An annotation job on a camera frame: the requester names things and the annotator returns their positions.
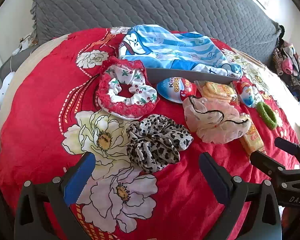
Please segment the leopard print scrunchie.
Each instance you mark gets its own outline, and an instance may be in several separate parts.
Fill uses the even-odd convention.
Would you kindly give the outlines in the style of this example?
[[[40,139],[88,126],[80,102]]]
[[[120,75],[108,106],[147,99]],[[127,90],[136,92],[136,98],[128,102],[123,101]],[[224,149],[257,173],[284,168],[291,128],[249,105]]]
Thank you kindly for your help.
[[[194,140],[184,125],[159,114],[131,123],[126,133],[130,161],[149,174],[179,163],[180,152]]]

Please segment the blue red surprise egg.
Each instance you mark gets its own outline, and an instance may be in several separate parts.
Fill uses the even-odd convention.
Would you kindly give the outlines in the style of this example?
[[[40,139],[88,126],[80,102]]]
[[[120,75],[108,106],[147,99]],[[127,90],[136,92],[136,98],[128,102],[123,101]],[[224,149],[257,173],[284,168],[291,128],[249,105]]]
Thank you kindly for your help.
[[[234,83],[234,86],[241,103],[243,103],[247,107],[255,108],[256,100],[252,86],[244,81],[237,81]]]
[[[187,97],[196,95],[196,91],[196,85],[183,77],[169,77],[157,84],[157,92],[175,103],[182,104]]]

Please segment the blue striped cartoon cloth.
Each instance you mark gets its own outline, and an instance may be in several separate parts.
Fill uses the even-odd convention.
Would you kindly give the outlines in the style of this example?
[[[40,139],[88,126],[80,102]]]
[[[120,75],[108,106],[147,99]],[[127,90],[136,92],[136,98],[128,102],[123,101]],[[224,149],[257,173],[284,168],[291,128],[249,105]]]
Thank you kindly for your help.
[[[178,69],[239,79],[243,71],[213,41],[197,32],[172,33],[154,24],[129,29],[119,45],[119,58],[139,60],[146,68]]]

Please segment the grey quilted pillow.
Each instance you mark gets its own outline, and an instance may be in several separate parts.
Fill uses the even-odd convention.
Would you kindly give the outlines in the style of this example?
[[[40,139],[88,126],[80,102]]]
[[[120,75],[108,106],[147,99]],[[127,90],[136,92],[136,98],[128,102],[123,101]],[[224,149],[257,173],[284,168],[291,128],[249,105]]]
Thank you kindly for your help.
[[[282,31],[252,0],[33,0],[31,14],[39,43],[97,27],[157,24],[216,38],[264,64]]]

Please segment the pile of clothes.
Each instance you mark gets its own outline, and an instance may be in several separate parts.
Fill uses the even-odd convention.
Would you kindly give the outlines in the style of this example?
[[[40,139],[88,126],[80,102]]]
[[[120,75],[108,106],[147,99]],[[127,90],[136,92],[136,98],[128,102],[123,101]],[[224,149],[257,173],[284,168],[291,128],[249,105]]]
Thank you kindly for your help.
[[[300,56],[293,44],[283,39],[284,26],[279,25],[279,28],[281,33],[272,53],[270,69],[279,76],[300,104]]]

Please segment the yellow snack cake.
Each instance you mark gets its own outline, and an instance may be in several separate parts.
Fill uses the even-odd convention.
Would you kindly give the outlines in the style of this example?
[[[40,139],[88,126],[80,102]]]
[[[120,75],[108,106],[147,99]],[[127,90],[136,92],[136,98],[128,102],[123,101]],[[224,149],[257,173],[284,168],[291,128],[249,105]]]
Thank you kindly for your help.
[[[261,136],[252,120],[249,130],[242,137],[240,137],[239,140],[245,149],[248,158],[255,151],[260,151],[263,153],[266,152],[263,140],[261,139]]]
[[[228,102],[232,105],[239,105],[236,91],[229,85],[215,83],[211,81],[195,81],[197,89],[202,97],[207,99],[217,99]]]

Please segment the red white cherry scrunchie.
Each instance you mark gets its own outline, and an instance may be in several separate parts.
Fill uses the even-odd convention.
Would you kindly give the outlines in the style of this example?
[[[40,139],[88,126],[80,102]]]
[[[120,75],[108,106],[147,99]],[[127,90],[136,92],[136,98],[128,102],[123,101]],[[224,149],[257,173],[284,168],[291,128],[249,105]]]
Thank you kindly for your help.
[[[128,121],[151,113],[159,102],[157,90],[149,83],[142,62],[114,56],[104,62],[96,99],[104,111]]]

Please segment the red floral bedspread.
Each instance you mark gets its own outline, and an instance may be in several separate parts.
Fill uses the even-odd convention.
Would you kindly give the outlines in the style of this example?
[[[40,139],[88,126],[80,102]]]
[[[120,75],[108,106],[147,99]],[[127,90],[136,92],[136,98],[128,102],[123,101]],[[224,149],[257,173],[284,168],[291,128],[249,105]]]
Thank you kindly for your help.
[[[90,239],[206,239],[224,205],[199,168],[199,156],[205,152],[231,176],[248,183],[271,182],[251,164],[239,138],[204,143],[189,130],[183,104],[158,92],[155,109],[139,120],[123,120],[98,105],[104,62],[112,56],[120,59],[119,45],[129,29],[95,28],[51,40],[6,76],[0,91],[0,238],[15,239],[15,214],[25,181],[44,184],[62,177],[87,152],[95,156],[94,170],[70,210]],[[277,137],[300,144],[299,104],[266,66],[207,37],[228,61],[241,66],[241,78],[145,67],[149,83],[157,90],[160,81],[183,77],[192,83],[229,85],[235,91],[235,82],[249,83],[256,107],[247,107],[239,97],[239,105],[230,105],[253,121],[267,156],[287,170],[300,169],[296,157],[274,144]],[[126,128],[151,114],[184,125],[194,140],[180,152],[179,163],[149,174],[130,161]],[[271,184],[277,199],[278,185]],[[278,206],[281,239],[300,239],[300,208]]]

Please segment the sheer pink scrunchie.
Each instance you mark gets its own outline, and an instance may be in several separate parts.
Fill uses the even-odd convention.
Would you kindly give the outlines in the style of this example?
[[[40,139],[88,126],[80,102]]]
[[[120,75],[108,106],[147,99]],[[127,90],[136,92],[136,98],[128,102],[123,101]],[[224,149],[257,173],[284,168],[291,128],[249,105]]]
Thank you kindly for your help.
[[[217,99],[189,96],[183,101],[186,124],[204,143],[226,144],[245,135],[251,126],[247,115]]]

